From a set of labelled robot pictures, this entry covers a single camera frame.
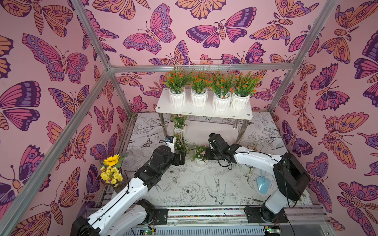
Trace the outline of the pink potted plant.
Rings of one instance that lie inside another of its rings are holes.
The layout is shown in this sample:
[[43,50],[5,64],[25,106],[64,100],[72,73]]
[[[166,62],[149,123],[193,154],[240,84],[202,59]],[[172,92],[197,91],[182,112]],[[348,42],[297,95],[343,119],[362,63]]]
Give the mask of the pink potted plant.
[[183,136],[186,132],[187,121],[188,116],[187,115],[179,115],[179,114],[172,114],[171,119],[173,122],[173,133],[174,135]]
[[183,134],[175,134],[175,151],[180,155],[186,156],[188,151],[188,141],[185,139]]
[[199,168],[203,168],[206,166],[207,161],[207,144],[204,145],[195,145],[194,148],[194,155],[193,155],[193,162],[195,166]]

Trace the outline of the orange potted plant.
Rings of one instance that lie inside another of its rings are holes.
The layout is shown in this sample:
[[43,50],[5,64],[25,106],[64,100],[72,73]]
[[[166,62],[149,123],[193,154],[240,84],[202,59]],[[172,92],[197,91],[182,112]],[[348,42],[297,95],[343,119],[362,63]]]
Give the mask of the orange potted plant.
[[231,93],[233,88],[233,75],[214,73],[209,77],[209,89],[214,93],[212,107],[217,112],[225,112],[231,103]]
[[164,84],[169,89],[169,100],[173,107],[182,107],[186,104],[186,86],[190,80],[190,75],[179,67],[174,67],[165,74]]
[[192,71],[191,74],[191,104],[194,107],[205,107],[208,101],[209,76],[203,71]]
[[263,75],[248,72],[240,72],[235,76],[231,89],[230,106],[234,110],[244,110],[247,108],[250,98],[257,92],[256,88],[263,80]]

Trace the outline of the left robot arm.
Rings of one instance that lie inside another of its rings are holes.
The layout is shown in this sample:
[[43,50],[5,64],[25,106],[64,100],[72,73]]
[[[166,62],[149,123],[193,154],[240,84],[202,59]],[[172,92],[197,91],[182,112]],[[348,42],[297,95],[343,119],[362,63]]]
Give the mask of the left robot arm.
[[155,207],[144,196],[160,182],[170,166],[184,165],[185,159],[185,151],[159,146],[113,199],[89,217],[78,217],[72,224],[70,235],[121,236],[138,224],[153,221]]

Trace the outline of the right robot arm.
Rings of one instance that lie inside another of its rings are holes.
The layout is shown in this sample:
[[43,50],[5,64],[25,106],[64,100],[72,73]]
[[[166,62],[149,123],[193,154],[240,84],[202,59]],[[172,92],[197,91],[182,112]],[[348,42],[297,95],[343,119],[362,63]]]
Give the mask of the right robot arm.
[[300,200],[310,182],[310,175],[291,153],[269,155],[254,151],[239,144],[231,146],[220,134],[211,133],[206,150],[208,160],[225,162],[223,165],[231,169],[232,164],[243,164],[270,173],[277,183],[277,189],[263,203],[259,210],[261,220],[266,223],[276,221],[283,214],[289,201]]

